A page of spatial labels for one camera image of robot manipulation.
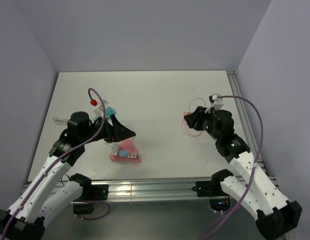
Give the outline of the pink triangular power strip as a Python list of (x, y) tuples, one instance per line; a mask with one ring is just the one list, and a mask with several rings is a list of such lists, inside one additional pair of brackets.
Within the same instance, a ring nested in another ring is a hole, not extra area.
[(140, 163), (141, 158), (132, 140), (126, 139), (111, 144), (109, 159), (117, 163)]

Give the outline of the blue charger plug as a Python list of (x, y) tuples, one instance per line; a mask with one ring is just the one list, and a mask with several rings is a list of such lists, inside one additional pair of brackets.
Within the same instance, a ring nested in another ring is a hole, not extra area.
[(121, 158), (127, 158), (128, 157), (128, 151), (127, 150), (119, 150), (118, 156)]

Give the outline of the white charger plug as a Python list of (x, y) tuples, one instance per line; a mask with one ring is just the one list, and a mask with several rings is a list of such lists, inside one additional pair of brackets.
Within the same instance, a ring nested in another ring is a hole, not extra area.
[(117, 148), (112, 148), (110, 154), (117, 157), (119, 155), (119, 150)]

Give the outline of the brown charger plug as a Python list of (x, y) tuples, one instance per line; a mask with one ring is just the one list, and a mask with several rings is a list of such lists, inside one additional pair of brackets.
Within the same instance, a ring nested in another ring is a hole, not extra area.
[(138, 158), (138, 154), (135, 153), (135, 152), (129, 152), (128, 155), (127, 155), (127, 157), (128, 157), (129, 159), (137, 159), (137, 158)]

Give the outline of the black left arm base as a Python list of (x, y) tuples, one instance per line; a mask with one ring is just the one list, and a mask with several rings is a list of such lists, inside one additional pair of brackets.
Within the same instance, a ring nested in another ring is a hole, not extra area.
[(83, 193), (73, 202), (72, 210), (77, 216), (91, 215), (99, 206), (106, 207), (107, 216), (111, 211), (111, 206), (105, 202), (108, 198), (109, 186), (107, 184), (96, 185), (84, 188)]

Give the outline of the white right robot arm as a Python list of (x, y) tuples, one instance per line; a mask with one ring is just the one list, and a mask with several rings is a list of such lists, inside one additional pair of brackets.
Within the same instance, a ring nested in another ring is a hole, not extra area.
[(218, 153), (246, 182), (243, 185), (229, 170), (220, 170), (211, 177), (211, 189), (215, 194), (225, 193), (236, 199), (254, 218), (266, 240), (276, 240), (298, 226), (302, 206), (280, 192), (255, 162), (248, 145), (235, 133), (229, 111), (199, 106), (183, 118), (189, 128), (206, 131), (214, 139)]

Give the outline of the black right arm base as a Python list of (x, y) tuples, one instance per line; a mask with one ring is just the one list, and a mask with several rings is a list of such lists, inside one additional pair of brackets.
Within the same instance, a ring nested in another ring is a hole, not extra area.
[(228, 211), (231, 208), (231, 197), (222, 191), (220, 185), (213, 180), (196, 181), (191, 188), (197, 197), (208, 197), (210, 207), (217, 212)]

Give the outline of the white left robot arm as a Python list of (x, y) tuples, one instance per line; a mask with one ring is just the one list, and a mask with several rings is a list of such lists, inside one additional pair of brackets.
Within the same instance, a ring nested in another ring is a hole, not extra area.
[(85, 145), (104, 140), (117, 143), (136, 136), (115, 115), (111, 122), (98, 117), (94, 122), (84, 111), (70, 116), (66, 129), (53, 144), (37, 176), (25, 192), (7, 210), (0, 209), (0, 234), (3, 240), (39, 240), (46, 226), (70, 202), (87, 201), (92, 193), (92, 180), (76, 173), (66, 185), (50, 196), (63, 176), (85, 152)]

